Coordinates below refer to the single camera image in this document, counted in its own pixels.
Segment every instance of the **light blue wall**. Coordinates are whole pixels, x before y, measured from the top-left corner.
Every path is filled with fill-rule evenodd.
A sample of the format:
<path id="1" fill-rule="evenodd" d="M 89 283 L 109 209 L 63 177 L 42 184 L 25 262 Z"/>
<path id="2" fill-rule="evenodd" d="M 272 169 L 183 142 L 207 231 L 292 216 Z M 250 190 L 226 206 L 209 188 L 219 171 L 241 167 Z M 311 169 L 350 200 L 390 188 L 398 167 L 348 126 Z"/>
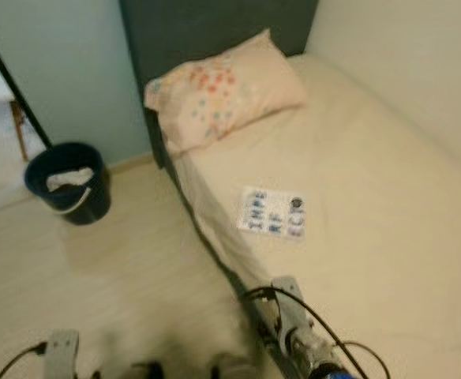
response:
<path id="1" fill-rule="evenodd" d="M 0 55 L 54 143 L 150 150 L 118 0 L 1 0 Z"/>

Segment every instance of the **bed frame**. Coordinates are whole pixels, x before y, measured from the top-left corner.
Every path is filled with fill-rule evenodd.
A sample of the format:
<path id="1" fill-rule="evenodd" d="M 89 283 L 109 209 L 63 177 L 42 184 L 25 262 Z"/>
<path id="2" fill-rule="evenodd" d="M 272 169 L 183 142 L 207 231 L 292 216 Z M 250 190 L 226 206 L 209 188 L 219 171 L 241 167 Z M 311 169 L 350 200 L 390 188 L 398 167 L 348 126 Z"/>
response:
<path id="1" fill-rule="evenodd" d="M 301 54 L 311 30 L 318 0 L 120 0 L 123 24 L 141 101 L 145 85 L 183 62 L 217 55 L 263 31 L 286 55 Z M 144 108 L 155 161 L 165 167 L 187 208 L 201 241 L 229 280 L 237 296 L 247 288 L 220 259 L 195 219 L 180 186 L 174 164 L 163 143 L 154 111 Z M 246 314 L 259 328 L 260 312 L 243 303 Z M 270 350 L 285 377 L 297 370 L 278 347 Z"/>

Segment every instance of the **black pole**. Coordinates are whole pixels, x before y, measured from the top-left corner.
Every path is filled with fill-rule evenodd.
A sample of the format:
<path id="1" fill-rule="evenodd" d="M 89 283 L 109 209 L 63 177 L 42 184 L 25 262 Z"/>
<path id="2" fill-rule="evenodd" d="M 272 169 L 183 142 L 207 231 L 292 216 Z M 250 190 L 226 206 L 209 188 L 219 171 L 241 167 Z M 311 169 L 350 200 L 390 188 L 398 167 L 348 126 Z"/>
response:
<path id="1" fill-rule="evenodd" d="M 4 78 L 4 80 L 6 81 L 6 83 L 8 84 L 9 89 L 11 89 L 11 92 L 15 96 L 15 100 L 20 104 L 20 107 L 27 115 L 29 121 L 31 122 L 32 127 L 34 128 L 36 133 L 38 133 L 39 138 L 44 143 L 46 148 L 50 148 L 52 146 L 50 138 L 48 138 L 47 134 L 44 133 L 44 130 L 39 124 L 38 119 L 35 117 L 34 113 L 32 112 L 32 109 L 27 104 L 27 101 L 25 101 L 25 98 L 22 95 L 22 92 L 17 87 L 15 80 L 9 74 L 9 71 L 6 68 L 6 65 L 4 64 L 4 62 L 2 61 L 1 56 L 0 56 L 0 73 L 2 77 Z"/>

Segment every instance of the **mattress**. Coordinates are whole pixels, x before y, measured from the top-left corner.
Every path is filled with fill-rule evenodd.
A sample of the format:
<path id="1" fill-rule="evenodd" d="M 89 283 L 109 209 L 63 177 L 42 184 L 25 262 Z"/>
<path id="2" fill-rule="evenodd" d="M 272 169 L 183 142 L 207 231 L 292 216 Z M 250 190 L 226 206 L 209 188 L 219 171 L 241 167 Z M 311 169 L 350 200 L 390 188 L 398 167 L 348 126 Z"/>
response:
<path id="1" fill-rule="evenodd" d="M 319 58 L 290 63 L 305 107 L 174 159 L 196 221 L 247 286 L 295 276 L 393 377 L 461 377 L 461 163 Z M 244 186 L 302 193 L 305 239 L 239 231 Z"/>

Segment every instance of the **white wall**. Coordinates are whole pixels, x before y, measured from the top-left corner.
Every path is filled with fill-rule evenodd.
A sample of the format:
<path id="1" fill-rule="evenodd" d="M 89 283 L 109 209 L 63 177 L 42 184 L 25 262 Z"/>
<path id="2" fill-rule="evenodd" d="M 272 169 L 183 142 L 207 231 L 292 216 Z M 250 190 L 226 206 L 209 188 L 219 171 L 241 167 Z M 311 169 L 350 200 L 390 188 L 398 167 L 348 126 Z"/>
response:
<path id="1" fill-rule="evenodd" d="M 53 142 L 149 150 L 117 0 L 1 0 L 0 55 Z"/>
<path id="2" fill-rule="evenodd" d="M 307 50 L 461 157 L 461 0 L 320 0 Z"/>

